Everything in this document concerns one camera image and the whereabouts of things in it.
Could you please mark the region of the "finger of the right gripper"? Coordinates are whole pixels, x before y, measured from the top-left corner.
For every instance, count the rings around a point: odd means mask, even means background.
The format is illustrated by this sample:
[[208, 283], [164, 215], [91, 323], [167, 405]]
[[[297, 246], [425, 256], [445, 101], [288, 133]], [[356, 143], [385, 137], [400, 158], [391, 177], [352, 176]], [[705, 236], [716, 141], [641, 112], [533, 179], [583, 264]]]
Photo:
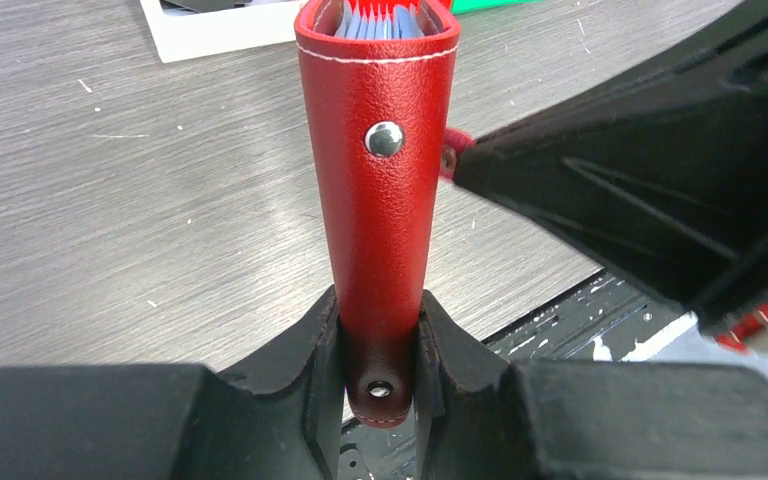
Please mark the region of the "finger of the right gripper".
[[768, 304], [768, 1], [481, 137], [454, 182], [725, 330]]

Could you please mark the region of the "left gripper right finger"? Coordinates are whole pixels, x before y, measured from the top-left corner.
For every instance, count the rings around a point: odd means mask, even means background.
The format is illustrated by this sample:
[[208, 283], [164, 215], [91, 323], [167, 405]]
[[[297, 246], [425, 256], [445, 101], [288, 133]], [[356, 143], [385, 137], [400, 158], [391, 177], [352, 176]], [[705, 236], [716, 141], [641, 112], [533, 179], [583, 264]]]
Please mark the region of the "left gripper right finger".
[[430, 293], [415, 389], [422, 479], [768, 479], [768, 380], [743, 367], [507, 362]]

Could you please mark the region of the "red leather card holder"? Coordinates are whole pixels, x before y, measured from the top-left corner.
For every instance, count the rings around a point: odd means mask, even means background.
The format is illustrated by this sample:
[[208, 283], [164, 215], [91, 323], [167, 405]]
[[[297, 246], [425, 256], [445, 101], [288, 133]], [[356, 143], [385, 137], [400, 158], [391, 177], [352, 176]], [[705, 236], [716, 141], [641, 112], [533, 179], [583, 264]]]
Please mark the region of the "red leather card holder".
[[460, 25], [447, 1], [408, 1], [417, 31], [343, 38], [394, 1], [310, 1], [294, 28], [355, 417], [401, 424], [438, 181], [472, 138], [447, 126]]

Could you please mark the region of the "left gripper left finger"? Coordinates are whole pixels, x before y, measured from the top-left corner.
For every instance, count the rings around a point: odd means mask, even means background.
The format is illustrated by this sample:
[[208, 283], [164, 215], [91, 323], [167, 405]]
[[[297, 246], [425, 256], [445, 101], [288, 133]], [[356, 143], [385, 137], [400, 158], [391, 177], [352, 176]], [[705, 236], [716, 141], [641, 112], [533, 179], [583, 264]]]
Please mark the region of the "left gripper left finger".
[[241, 361], [0, 367], [0, 479], [333, 479], [335, 295]]

